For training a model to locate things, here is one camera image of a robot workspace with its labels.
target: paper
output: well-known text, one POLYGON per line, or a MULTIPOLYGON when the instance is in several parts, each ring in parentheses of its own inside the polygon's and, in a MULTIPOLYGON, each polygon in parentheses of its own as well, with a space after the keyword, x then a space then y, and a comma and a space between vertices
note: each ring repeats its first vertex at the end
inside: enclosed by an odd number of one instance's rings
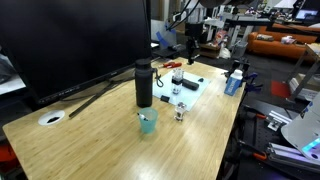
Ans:
POLYGON ((201 96, 203 91, 206 89, 206 87, 210 83, 210 80, 194 74, 184 72, 183 78, 189 81, 198 83, 199 88, 196 91, 193 91, 185 87, 182 87, 181 92, 179 94, 173 94, 171 90, 172 75, 173 75, 173 71, 170 71, 169 73, 167 73, 166 75, 160 78, 160 80, 164 84, 162 88, 158 87, 156 82, 153 83, 153 95, 158 98, 161 98, 161 96, 170 97, 169 103, 173 105, 177 105, 179 102, 183 102, 184 104, 187 105, 186 110, 190 111, 193 105, 196 103, 198 98, 201 96))

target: cup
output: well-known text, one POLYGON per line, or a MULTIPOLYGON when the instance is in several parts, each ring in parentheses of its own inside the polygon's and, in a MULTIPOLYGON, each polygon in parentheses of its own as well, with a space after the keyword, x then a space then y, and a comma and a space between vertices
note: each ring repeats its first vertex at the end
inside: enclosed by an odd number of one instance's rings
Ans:
POLYGON ((158 120, 158 111, 147 107, 140 109, 139 114, 140 116, 138 116, 138 118, 140 120, 141 132, 145 134, 152 133, 158 120))

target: wooden desk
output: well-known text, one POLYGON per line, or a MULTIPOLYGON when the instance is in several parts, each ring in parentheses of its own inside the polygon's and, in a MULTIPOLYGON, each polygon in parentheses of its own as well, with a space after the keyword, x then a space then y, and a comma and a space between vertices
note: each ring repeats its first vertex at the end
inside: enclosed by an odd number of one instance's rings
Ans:
POLYGON ((154 97, 159 119, 153 134, 140 132, 134 81, 107 92, 73 119, 48 127, 37 122, 49 110, 70 114, 84 101, 57 102, 5 125, 28 178, 215 179, 244 88, 228 96, 224 70, 177 62, 211 83, 183 122, 174 120, 173 105, 154 97))

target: clutter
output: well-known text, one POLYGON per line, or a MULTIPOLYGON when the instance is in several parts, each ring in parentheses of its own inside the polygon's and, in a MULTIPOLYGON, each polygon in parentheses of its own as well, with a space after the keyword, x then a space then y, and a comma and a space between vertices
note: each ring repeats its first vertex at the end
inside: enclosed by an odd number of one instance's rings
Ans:
POLYGON ((223 58, 223 59, 229 59, 231 57, 231 53, 230 51, 225 48, 227 46, 228 43, 228 36, 225 35, 223 40, 220 42, 220 52, 219 52, 219 57, 223 58))
POLYGON ((227 31, 219 30, 216 33, 215 42, 214 44, 220 45, 220 43, 225 39, 225 36, 227 35, 227 31))
POLYGON ((253 9, 253 7, 250 7, 244 14, 256 14, 256 11, 253 9))
POLYGON ((9 81, 16 71, 9 64, 9 60, 6 60, 5 56, 0 55, 0 84, 9 81))
POLYGON ((265 34, 258 34, 257 39, 262 40, 262 41, 273 41, 274 40, 272 36, 265 35, 265 34))
POLYGON ((292 38, 292 36, 286 36, 281 38, 282 44, 292 44, 295 41, 295 39, 292 38))

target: computer monitor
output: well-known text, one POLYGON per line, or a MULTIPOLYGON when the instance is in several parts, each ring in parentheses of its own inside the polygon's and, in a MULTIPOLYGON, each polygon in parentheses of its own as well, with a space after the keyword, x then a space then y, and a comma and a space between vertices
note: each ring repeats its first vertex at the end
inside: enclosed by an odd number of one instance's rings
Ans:
POLYGON ((144 0, 1 0, 0 44, 38 103, 151 56, 144 0))
POLYGON ((318 14, 317 10, 300 9, 297 13, 296 20, 304 21, 307 16, 316 16, 318 14))

